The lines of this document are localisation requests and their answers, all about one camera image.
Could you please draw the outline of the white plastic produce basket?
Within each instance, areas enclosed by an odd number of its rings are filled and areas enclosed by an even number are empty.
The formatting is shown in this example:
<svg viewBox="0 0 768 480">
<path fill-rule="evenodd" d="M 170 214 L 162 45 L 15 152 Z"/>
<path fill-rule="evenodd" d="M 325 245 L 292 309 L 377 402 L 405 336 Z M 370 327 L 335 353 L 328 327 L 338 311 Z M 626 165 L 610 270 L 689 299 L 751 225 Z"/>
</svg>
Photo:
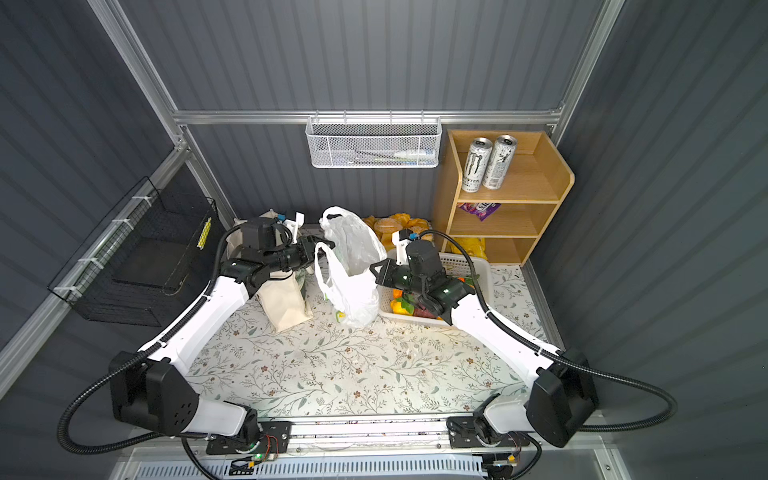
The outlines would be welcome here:
<svg viewBox="0 0 768 480">
<path fill-rule="evenodd" d="M 439 257 L 448 278 L 466 283 L 472 291 L 474 291 L 475 288 L 479 286 L 485 295 L 485 299 L 488 302 L 493 300 L 494 287 L 492 271 L 490 264 L 486 260 L 474 257 L 471 258 L 476 270 L 476 280 L 474 280 L 471 277 L 471 269 L 469 268 L 469 263 L 461 254 L 440 253 Z M 403 294 L 402 297 L 404 297 L 415 307 L 414 315 L 402 316 L 393 314 L 390 308 L 390 302 L 394 298 L 398 298 L 398 296 L 395 295 L 395 291 L 393 289 L 386 288 L 385 286 L 379 286 L 378 289 L 380 293 L 379 314 L 383 319 L 428 326 L 447 326 L 447 323 L 444 322 L 444 317 L 442 315 L 434 317 L 431 313 L 426 312 L 423 308 L 417 307 L 410 301 L 410 297 L 406 298 L 405 294 Z"/>
</svg>

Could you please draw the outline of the white plastic grocery bag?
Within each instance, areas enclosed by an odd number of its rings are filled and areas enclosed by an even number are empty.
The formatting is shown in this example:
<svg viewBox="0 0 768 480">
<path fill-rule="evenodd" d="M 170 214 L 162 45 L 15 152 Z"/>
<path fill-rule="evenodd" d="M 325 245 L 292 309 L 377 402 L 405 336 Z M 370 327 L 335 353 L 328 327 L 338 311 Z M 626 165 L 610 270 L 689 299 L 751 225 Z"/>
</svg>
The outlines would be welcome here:
<svg viewBox="0 0 768 480">
<path fill-rule="evenodd" d="M 315 275 L 321 292 L 342 314 L 340 323 L 364 328 L 378 316 L 380 296 L 370 266 L 387 252 L 358 215 L 339 206 L 320 218 L 323 239 L 315 245 Z"/>
</svg>

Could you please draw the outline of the beige canvas tote bag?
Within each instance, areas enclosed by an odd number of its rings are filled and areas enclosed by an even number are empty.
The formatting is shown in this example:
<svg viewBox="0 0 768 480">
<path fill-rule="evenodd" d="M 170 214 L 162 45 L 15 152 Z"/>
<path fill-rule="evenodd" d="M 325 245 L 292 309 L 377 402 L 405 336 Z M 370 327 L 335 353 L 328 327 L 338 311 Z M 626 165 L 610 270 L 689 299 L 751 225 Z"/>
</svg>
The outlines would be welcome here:
<svg viewBox="0 0 768 480">
<path fill-rule="evenodd" d="M 279 214 L 270 209 L 259 218 L 276 219 Z M 231 234 L 227 239 L 226 252 L 229 257 L 242 257 L 245 249 L 245 228 Z M 280 333 L 297 325 L 313 319 L 313 313 L 306 300 L 304 280 L 299 277 L 306 272 L 275 272 L 270 274 L 270 281 L 266 282 L 257 291 L 256 298 L 274 327 L 275 332 Z"/>
</svg>

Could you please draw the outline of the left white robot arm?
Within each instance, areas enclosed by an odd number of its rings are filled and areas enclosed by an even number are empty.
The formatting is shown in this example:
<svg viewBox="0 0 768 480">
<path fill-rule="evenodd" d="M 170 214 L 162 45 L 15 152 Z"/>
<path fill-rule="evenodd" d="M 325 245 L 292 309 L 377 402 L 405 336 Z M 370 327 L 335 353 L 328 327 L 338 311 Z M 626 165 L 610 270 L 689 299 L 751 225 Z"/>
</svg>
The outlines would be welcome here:
<svg viewBox="0 0 768 480">
<path fill-rule="evenodd" d="M 263 438 L 254 409 L 203 398 L 185 376 L 208 341 L 262 286 L 314 262 L 322 240 L 300 235 L 303 224 L 303 214 L 240 223 L 230 230 L 243 236 L 233 257 L 227 254 L 230 235 L 223 234 L 211 278 L 195 301 L 135 354 L 113 359 L 109 386 L 117 420 L 168 437 L 213 435 L 245 445 Z"/>
</svg>

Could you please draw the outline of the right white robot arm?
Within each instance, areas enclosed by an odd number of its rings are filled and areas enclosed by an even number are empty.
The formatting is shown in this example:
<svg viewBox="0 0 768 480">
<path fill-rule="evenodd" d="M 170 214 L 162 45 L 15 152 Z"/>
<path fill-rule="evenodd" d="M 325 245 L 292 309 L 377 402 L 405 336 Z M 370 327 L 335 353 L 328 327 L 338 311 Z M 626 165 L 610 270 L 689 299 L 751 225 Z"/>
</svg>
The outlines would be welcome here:
<svg viewBox="0 0 768 480">
<path fill-rule="evenodd" d="M 473 260 L 462 255 L 468 274 L 459 279 L 446 272 L 430 241 L 408 239 L 395 259 L 376 262 L 369 270 L 377 285 L 402 291 L 418 307 L 482 343 L 525 384 L 527 400 L 497 393 L 475 410 L 472 429 L 478 441 L 491 445 L 509 433 L 534 432 L 552 446 L 566 446 L 598 404 L 593 380 L 579 370 L 588 365 L 586 358 L 566 352 L 573 367 L 549 359 L 562 352 L 490 307 Z"/>
</svg>

